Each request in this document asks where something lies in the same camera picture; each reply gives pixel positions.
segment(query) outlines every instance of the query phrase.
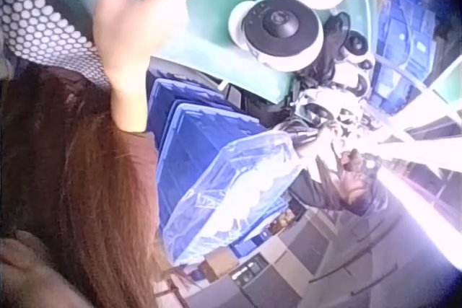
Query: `brown hair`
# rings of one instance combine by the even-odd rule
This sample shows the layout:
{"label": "brown hair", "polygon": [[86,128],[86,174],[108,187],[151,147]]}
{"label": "brown hair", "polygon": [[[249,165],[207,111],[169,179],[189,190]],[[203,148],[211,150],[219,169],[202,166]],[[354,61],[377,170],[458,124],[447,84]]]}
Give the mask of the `brown hair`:
{"label": "brown hair", "polygon": [[97,307],[157,307],[151,202],[139,193],[109,94],[82,80],[31,66],[2,84],[1,230],[41,238]]}

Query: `woman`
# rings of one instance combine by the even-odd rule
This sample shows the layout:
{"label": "woman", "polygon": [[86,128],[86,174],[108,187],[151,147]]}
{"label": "woman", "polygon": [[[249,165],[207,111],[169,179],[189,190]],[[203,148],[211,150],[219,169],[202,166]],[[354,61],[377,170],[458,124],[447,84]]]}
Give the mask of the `woman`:
{"label": "woman", "polygon": [[[46,295],[64,285],[96,307],[156,307],[157,153],[145,133],[146,70],[151,54],[186,23],[187,0],[99,0],[97,50],[50,45],[60,27],[66,40],[76,37],[72,45],[82,36],[62,18],[53,22],[56,8],[45,0],[3,1],[9,47],[53,67],[29,66],[2,85],[1,230],[17,239],[2,241],[2,298],[21,307],[65,307],[66,299]],[[42,11],[37,23],[33,10]],[[43,49],[32,49],[35,39],[26,45],[32,34]],[[100,66],[97,86],[90,80]],[[101,88],[106,84],[110,89]],[[43,241],[56,271],[31,253],[27,243],[35,238],[15,229]],[[69,307],[84,307],[85,299],[74,298]]]}
{"label": "woman", "polygon": [[288,190],[303,205],[350,211],[357,216],[388,206],[388,193],[377,179],[377,158],[368,159],[356,149],[344,151],[338,125],[327,124],[317,132],[302,120],[290,118],[277,128],[292,134],[295,148],[304,158],[305,168]]}

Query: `hand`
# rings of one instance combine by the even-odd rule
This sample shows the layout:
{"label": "hand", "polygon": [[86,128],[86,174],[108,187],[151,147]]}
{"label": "hand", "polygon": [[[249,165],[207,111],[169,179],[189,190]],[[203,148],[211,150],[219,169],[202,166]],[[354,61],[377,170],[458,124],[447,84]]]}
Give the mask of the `hand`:
{"label": "hand", "polygon": [[144,88],[151,55],[188,21],[186,1],[98,1],[93,33],[112,88]]}
{"label": "hand", "polygon": [[91,307],[52,269],[45,245],[28,232],[1,240],[0,261],[2,296],[15,307]]}

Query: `polka dot fabric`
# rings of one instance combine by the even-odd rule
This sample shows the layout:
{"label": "polka dot fabric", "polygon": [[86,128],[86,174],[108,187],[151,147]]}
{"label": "polka dot fabric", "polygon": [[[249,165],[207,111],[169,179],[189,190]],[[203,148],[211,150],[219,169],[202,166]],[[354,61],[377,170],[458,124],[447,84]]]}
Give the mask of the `polka dot fabric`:
{"label": "polka dot fabric", "polygon": [[96,47],[46,0],[0,0],[4,40],[18,57],[79,72],[108,87]]}

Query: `clear plastic bag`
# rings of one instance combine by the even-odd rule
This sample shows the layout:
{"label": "clear plastic bag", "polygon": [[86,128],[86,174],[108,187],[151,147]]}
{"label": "clear plastic bag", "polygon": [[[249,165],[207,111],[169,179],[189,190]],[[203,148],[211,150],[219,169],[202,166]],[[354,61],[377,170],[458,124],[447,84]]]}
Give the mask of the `clear plastic bag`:
{"label": "clear plastic bag", "polygon": [[237,240],[302,169],[289,135],[267,131],[225,146],[175,207],[163,230],[173,265],[198,263]]}

